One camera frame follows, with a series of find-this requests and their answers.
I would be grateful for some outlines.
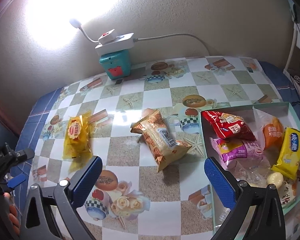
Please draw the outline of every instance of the yellow biscuit package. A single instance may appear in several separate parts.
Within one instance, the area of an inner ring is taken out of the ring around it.
[[[154,110],[139,122],[132,124],[131,132],[143,135],[158,164],[157,172],[183,157],[192,147],[190,144],[175,140],[169,135],[159,110]]]
[[[273,171],[296,180],[300,162],[300,131],[287,127],[277,164],[272,166]]]
[[[63,144],[63,159],[92,156],[89,146],[89,116],[90,112],[70,118]]]

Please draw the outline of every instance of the finger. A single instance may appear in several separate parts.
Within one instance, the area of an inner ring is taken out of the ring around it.
[[[20,227],[19,220],[14,215],[9,214],[9,219],[16,227]]]
[[[12,215],[14,215],[15,217],[17,217],[17,216],[18,216],[18,213],[17,213],[16,207],[13,206],[13,205],[10,205],[9,208],[10,208],[10,213],[11,213]]]
[[[17,236],[20,235],[20,229],[19,228],[17,228],[16,226],[13,226],[13,230],[17,234]]]

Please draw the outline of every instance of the table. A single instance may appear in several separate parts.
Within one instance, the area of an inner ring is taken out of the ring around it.
[[[206,153],[194,121],[197,116],[190,120],[186,110],[281,102],[282,97],[257,60],[210,56],[134,65],[131,75],[119,80],[99,74],[56,90],[42,101],[25,125],[26,142],[18,144],[28,143],[35,150],[32,165],[19,167],[30,175],[29,183],[17,189],[20,210],[28,185],[53,186],[74,174],[71,162],[62,160],[67,123],[71,116],[91,111],[91,150],[118,181],[116,189],[103,191],[106,218],[97,221],[85,206],[77,209],[95,238],[187,240],[210,239],[213,228],[211,205],[200,202],[200,195],[210,191],[203,171]],[[141,119],[147,108],[159,109],[170,134],[192,145],[185,157],[158,174],[140,135],[130,133],[131,123]],[[58,210],[54,213],[61,232],[70,237]]]

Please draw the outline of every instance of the blue bed sheet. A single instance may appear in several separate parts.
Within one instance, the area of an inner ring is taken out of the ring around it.
[[[60,89],[57,89],[51,93],[48,93],[41,98],[33,106],[31,113],[26,121],[25,126],[22,129],[16,151],[23,150],[25,148],[31,148],[35,150],[39,136],[43,129],[44,123],[48,117],[48,114],[60,95]],[[30,175],[32,160],[24,162],[18,166],[12,167],[10,170],[11,176],[15,177],[21,173],[26,176],[26,181],[21,183],[15,188],[15,206],[18,211],[19,221],[21,220],[22,210],[26,201],[28,179]]]
[[[263,71],[279,91],[283,101],[290,103],[299,101],[296,89],[280,69],[268,62],[260,61],[259,63]],[[295,105],[293,108],[300,119],[300,105]]]

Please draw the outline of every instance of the red snack bag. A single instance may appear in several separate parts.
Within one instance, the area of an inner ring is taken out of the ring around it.
[[[248,141],[256,141],[255,136],[241,116],[215,111],[203,111],[201,115],[209,121],[220,138],[235,137]]]

